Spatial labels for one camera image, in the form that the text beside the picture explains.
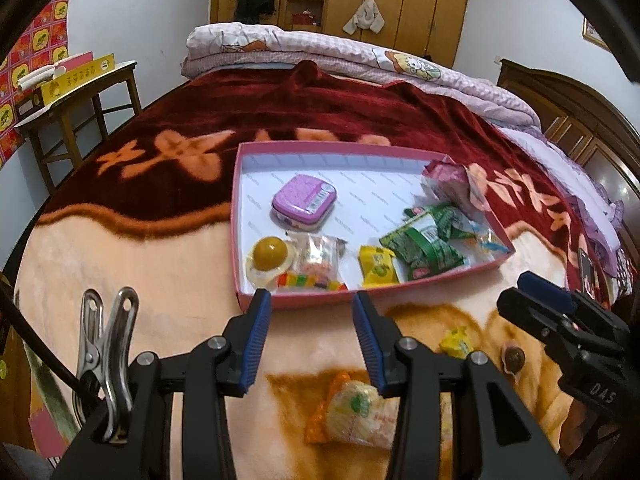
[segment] screw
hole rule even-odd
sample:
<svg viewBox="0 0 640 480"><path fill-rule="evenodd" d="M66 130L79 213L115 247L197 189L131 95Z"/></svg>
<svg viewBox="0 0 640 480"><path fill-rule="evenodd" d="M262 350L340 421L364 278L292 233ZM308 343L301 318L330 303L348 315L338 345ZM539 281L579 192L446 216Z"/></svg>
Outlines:
<svg viewBox="0 0 640 480"><path fill-rule="evenodd" d="M213 350L220 350L226 346L226 339L221 335L213 336L207 341L207 345Z"/></svg>
<svg viewBox="0 0 640 480"><path fill-rule="evenodd" d="M398 341L398 346L402 350L414 350L418 346L418 342L413 337L403 337Z"/></svg>
<svg viewBox="0 0 640 480"><path fill-rule="evenodd" d="M136 361L139 365L147 366L154 361L155 357L151 352L142 352L137 358Z"/></svg>
<svg viewBox="0 0 640 480"><path fill-rule="evenodd" d="M476 365L485 365L489 362L487 354L481 351L471 352L471 362Z"/></svg>

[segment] pink tray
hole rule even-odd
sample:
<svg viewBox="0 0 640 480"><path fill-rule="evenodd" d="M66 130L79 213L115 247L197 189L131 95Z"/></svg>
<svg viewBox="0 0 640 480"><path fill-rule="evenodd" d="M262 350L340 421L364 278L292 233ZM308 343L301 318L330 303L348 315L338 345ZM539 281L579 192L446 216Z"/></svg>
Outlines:
<svg viewBox="0 0 640 480"><path fill-rule="evenodd" d="M363 244L379 245L378 238L404 221L402 210L416 205L416 199L422 194L420 174L432 160L452 162L443 153L354 142L284 140L240 144L234 171L231 240L234 281L242 310L248 307L255 290L244 273L245 258L260 238L286 238L286 227L270 215L271 199L295 174L317 176L334 184L338 191L334 211L321 225L319 233L347 240L348 253L340 262L340 275L350 290L275 292L273 308L348 303L362 283L358 249ZM515 248L492 212L487 214L487 219L510 253L432 278L367 291L373 297L392 294L500 266Z"/></svg>

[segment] metal clip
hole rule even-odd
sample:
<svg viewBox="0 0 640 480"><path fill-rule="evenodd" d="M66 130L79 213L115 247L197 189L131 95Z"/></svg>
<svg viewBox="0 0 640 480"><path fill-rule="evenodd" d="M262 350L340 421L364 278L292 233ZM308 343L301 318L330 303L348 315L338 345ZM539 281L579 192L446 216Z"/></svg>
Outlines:
<svg viewBox="0 0 640 480"><path fill-rule="evenodd" d="M90 391L97 394L102 388L104 392L109 413L104 442L129 427L133 400L127 383L127 361L139 304L135 290L128 286L121 288L103 332L104 305L100 295L93 289L82 295L76 376ZM73 405L78 423L83 426L90 407L75 392Z"/></svg>

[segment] wooden headboard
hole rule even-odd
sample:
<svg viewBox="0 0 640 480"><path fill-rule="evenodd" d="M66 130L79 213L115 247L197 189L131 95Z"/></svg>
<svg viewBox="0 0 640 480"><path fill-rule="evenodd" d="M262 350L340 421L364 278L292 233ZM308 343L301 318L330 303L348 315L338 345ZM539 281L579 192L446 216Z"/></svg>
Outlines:
<svg viewBox="0 0 640 480"><path fill-rule="evenodd" d="M625 203L620 240L638 268L640 136L603 95L570 77L502 60L498 85L536 111L546 137Z"/></svg>

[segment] red blanket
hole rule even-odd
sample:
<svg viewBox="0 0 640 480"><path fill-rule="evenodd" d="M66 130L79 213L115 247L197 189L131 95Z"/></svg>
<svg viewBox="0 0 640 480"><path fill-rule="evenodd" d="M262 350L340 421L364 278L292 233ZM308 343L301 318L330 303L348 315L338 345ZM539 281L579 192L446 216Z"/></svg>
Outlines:
<svg viewBox="0 0 640 480"><path fill-rule="evenodd" d="M292 70L225 70L151 105L101 145L52 197L40 224L85 215L129 237L164 237L229 218L237 147L252 140L343 140L448 153L465 164L509 236L529 230L566 264L593 253L544 171L454 99ZM598 269L600 282L603 274Z"/></svg>

